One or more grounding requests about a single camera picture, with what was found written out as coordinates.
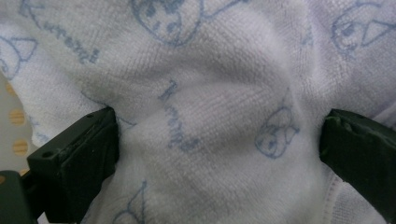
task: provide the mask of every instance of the white fabric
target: white fabric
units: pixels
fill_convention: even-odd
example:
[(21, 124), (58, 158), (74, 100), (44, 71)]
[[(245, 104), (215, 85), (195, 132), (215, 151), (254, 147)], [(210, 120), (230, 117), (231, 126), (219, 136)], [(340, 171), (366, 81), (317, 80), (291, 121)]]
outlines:
[(318, 137), (332, 107), (394, 125), (394, 1), (1, 0), (0, 13), (0, 66), (37, 145), (117, 113), (117, 172), (83, 223), (385, 223), (320, 162)]

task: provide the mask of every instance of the cartoon face print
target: cartoon face print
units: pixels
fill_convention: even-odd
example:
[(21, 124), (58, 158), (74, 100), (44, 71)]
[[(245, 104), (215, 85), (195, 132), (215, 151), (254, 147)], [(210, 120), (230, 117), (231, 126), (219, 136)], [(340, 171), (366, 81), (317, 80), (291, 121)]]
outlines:
[(141, 188), (134, 194), (126, 205), (126, 209), (114, 216), (113, 224), (131, 223), (145, 224), (145, 190), (147, 182), (143, 181)]
[(332, 25), (332, 42), (344, 53), (368, 47), (381, 36), (396, 30), (396, 21), (377, 15), (384, 11), (378, 3), (356, 3), (347, 8)]
[(137, 21), (154, 38), (179, 47), (194, 38), (205, 21), (247, 0), (131, 0)]
[(282, 106), (264, 122), (255, 138), (255, 146), (268, 158), (276, 159), (283, 155), (297, 132), (290, 108)]
[(132, 8), (139, 23), (156, 39), (176, 47), (195, 34), (202, 6), (196, 0), (132, 0)]
[(37, 42), (31, 38), (0, 36), (0, 68), (8, 80), (18, 74), (21, 63), (29, 61), (36, 47)]

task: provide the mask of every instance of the orange dot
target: orange dot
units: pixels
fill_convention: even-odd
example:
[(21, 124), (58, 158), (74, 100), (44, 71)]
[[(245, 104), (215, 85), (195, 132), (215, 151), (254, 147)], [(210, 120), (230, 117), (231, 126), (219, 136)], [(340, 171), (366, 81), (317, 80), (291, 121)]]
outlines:
[(3, 175), (0, 175), (0, 185), (6, 182), (6, 177)]
[(12, 124), (17, 125), (17, 126), (20, 126), (20, 125), (24, 124), (24, 122), (25, 122), (24, 113), (22, 110), (19, 110), (19, 109), (11, 110), (8, 114), (8, 118)]
[(7, 85), (6, 85), (6, 90), (8, 91), (8, 93), (10, 95), (14, 95), (14, 96), (17, 95), (17, 93), (14, 91), (14, 88), (12, 88), (11, 84), (9, 84), (9, 83), (7, 83)]
[(24, 156), (27, 152), (27, 149), (28, 149), (27, 142), (23, 139), (19, 139), (15, 141), (14, 145), (12, 146), (12, 150), (17, 156)]
[(20, 175), (25, 175), (27, 172), (29, 172), (29, 169), (21, 169)]

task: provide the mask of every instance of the terry cloth fabric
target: terry cloth fabric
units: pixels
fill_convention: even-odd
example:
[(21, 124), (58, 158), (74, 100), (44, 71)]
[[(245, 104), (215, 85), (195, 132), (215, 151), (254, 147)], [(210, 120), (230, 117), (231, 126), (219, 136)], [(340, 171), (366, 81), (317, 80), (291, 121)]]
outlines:
[(395, 125), (395, 40), (392, 0), (0, 0), (38, 146), (117, 113), (117, 172), (83, 223), (385, 223), (318, 137), (331, 108)]

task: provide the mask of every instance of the cartoon cat face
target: cartoon cat face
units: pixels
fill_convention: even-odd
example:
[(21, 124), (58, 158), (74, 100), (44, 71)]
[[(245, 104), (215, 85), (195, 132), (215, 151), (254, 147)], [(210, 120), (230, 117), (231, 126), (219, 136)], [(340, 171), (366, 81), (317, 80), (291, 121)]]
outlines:
[(20, 58), (18, 52), (13, 48), (10, 42), (0, 36), (0, 67), (4, 75), (11, 79), (18, 72), (20, 67)]
[(10, 38), (0, 36), (0, 68), (8, 80), (14, 78), (21, 63), (29, 61), (37, 42), (30, 38)]
[(132, 0), (132, 6), (139, 23), (156, 39), (171, 46), (190, 40), (200, 24), (200, 1)]
[(299, 130), (293, 127), (288, 107), (281, 107), (261, 127), (255, 138), (256, 148), (265, 156), (276, 159), (285, 152)]
[(357, 3), (344, 11), (332, 25), (332, 42), (345, 53), (367, 47), (379, 37), (394, 29), (394, 24), (381, 21), (377, 15), (381, 5), (377, 3)]

